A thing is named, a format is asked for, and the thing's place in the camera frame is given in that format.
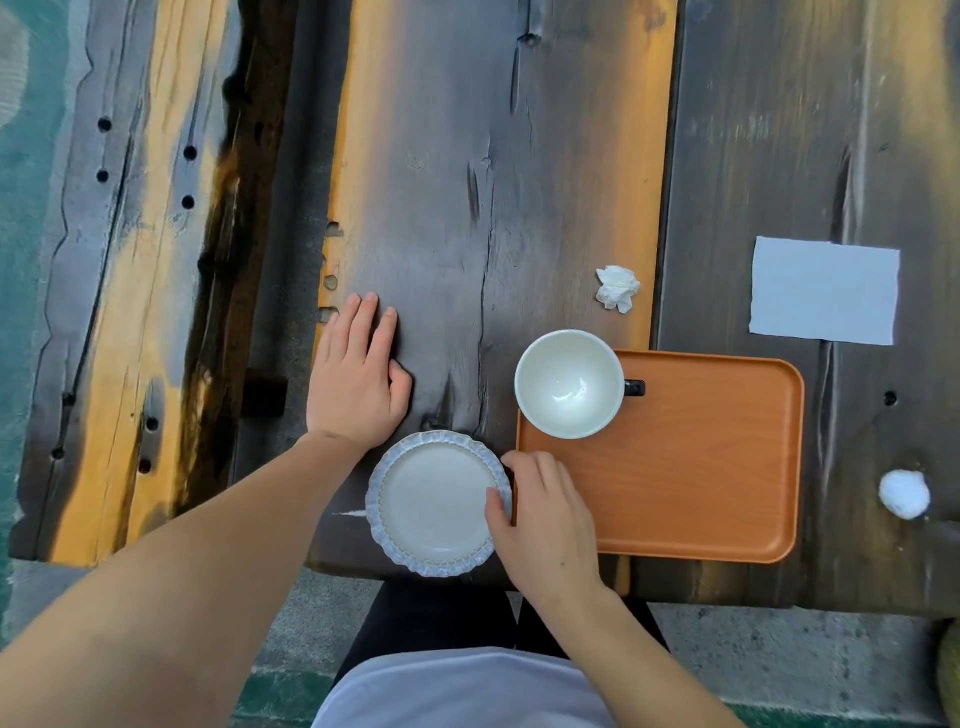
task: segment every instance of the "hand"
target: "hand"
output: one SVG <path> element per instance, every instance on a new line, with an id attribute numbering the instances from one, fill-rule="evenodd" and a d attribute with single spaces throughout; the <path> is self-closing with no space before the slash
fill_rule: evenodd
<path id="1" fill-rule="evenodd" d="M 503 464 L 516 477 L 516 528 L 493 488 L 487 524 L 507 574 L 549 627 L 558 612 L 586 607 L 606 590 L 593 516 L 553 455 L 508 452 Z"/>
<path id="2" fill-rule="evenodd" d="M 350 294 L 317 345 L 306 401 L 306 428 L 342 437 L 366 452 L 383 445 L 407 414 L 413 378 L 390 358 L 397 315 L 388 308 L 370 338 L 378 298 Z"/>

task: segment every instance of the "rectangular tray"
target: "rectangular tray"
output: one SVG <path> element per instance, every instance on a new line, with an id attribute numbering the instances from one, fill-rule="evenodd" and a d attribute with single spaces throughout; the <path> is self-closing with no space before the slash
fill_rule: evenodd
<path id="1" fill-rule="evenodd" d="M 521 412 L 516 448 L 570 470 L 605 553 L 771 564 L 797 539 L 804 379 L 779 359 L 618 351 L 646 396 L 559 440 Z"/>

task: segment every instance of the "white plate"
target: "white plate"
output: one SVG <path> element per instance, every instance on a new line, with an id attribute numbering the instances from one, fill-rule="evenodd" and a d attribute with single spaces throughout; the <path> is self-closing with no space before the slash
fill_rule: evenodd
<path id="1" fill-rule="evenodd" d="M 467 435 L 418 432 L 387 450 L 367 490 L 373 539 L 422 576 L 456 576 L 493 554 L 484 517 L 496 488 L 510 515 L 513 495 L 496 455 Z"/>

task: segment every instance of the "white shirt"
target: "white shirt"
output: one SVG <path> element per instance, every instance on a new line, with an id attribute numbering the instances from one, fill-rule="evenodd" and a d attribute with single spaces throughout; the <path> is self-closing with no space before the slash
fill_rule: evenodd
<path id="1" fill-rule="evenodd" d="M 355 667 L 313 728 L 612 728 L 569 660 L 499 647 L 407 652 Z"/>

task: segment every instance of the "tissue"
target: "tissue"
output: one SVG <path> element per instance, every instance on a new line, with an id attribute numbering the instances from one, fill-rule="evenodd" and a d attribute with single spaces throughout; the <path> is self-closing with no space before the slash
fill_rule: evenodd
<path id="1" fill-rule="evenodd" d="M 880 501 L 897 518 L 913 521 L 930 507 L 923 473 L 890 471 L 880 479 Z"/>
<path id="2" fill-rule="evenodd" d="M 602 285 L 597 291 L 597 301 L 610 310 L 616 307 L 620 313 L 627 313 L 634 307 L 631 298 L 640 290 L 640 282 L 634 272 L 618 265 L 597 268 L 597 277 Z"/>

